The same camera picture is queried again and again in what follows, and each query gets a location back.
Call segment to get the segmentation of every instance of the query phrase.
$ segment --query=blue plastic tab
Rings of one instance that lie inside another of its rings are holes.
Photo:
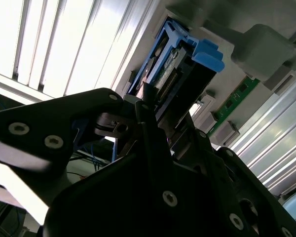
[[[135,90],[135,86],[137,85],[139,79],[144,73],[144,69],[149,62],[149,60],[154,56],[155,48],[159,45],[161,40],[163,39],[163,35],[168,35],[168,42],[163,48],[157,62],[155,63],[153,69],[151,70],[149,77],[147,78],[147,83],[152,83],[156,79],[160,69],[164,65],[167,60],[171,50],[173,48],[178,47],[181,41],[186,42],[187,44],[194,47],[194,51],[192,54],[192,60],[213,70],[214,72],[221,72],[224,69],[224,63],[222,62],[222,53],[218,51],[218,45],[209,41],[208,39],[198,40],[189,35],[188,31],[184,29],[180,24],[176,21],[169,19],[167,20],[159,33],[151,51],[149,52],[148,57],[144,61],[142,67],[140,68],[137,76],[135,77],[132,85],[128,90],[128,94],[132,94]]]

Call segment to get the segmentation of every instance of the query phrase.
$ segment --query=green circuit board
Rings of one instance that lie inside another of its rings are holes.
[[[214,113],[217,123],[207,133],[211,136],[216,129],[228,118],[238,105],[249,95],[249,93],[257,86],[260,81],[258,79],[250,79],[245,77],[241,84],[228,97],[224,104]]]

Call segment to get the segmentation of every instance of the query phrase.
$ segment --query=screw head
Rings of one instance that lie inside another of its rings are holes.
[[[117,96],[116,96],[116,95],[113,95],[113,94],[110,95],[110,98],[111,98],[112,100],[117,100]]]
[[[201,135],[201,137],[206,138],[206,134],[203,131],[199,131],[199,135]]]
[[[235,213],[231,213],[229,215],[229,219],[238,230],[240,231],[243,230],[244,225],[239,216],[237,216]]]
[[[164,191],[162,197],[164,202],[170,207],[175,207],[178,204],[177,197],[171,191]]]
[[[45,146],[51,149],[59,149],[64,145],[64,141],[61,137],[56,135],[49,135],[44,140]]]
[[[293,237],[291,232],[289,232],[289,230],[287,230],[285,227],[282,227],[282,232],[286,237]]]
[[[9,125],[9,132],[14,135],[25,135],[30,131],[30,128],[22,122],[14,122]]]
[[[149,109],[149,107],[148,107],[147,105],[142,105],[142,107],[143,107],[144,109],[146,109],[146,110]]]
[[[233,153],[230,150],[226,150],[227,155],[229,155],[230,157],[233,156]]]

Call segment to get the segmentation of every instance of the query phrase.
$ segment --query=gray plastic part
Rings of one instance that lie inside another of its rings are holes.
[[[260,81],[268,80],[294,54],[294,45],[266,25],[256,24],[243,34],[211,21],[203,27],[235,45],[231,60]]]
[[[216,102],[216,99],[211,96],[207,91],[205,91],[200,96],[200,101],[203,103],[202,107],[198,109],[198,111],[193,116],[193,122],[195,127],[199,128],[199,126],[205,121],[207,118],[207,113],[211,110],[211,107]]]
[[[229,121],[222,123],[211,136],[212,143],[219,146],[228,146],[240,135],[237,128]]]
[[[211,112],[208,112],[205,116],[204,122],[199,126],[199,130],[208,133],[209,130],[217,123],[217,120]]]
[[[296,79],[296,72],[282,65],[263,84],[272,92],[281,95]]]

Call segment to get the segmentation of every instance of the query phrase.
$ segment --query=black metal bracket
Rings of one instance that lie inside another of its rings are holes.
[[[49,197],[44,236],[85,236],[97,223],[106,234],[296,237],[295,220],[233,151],[213,151],[189,115],[169,139],[158,125],[143,101],[104,88],[22,106],[0,112],[0,164],[45,193],[62,185],[77,147],[117,138],[119,160]]]

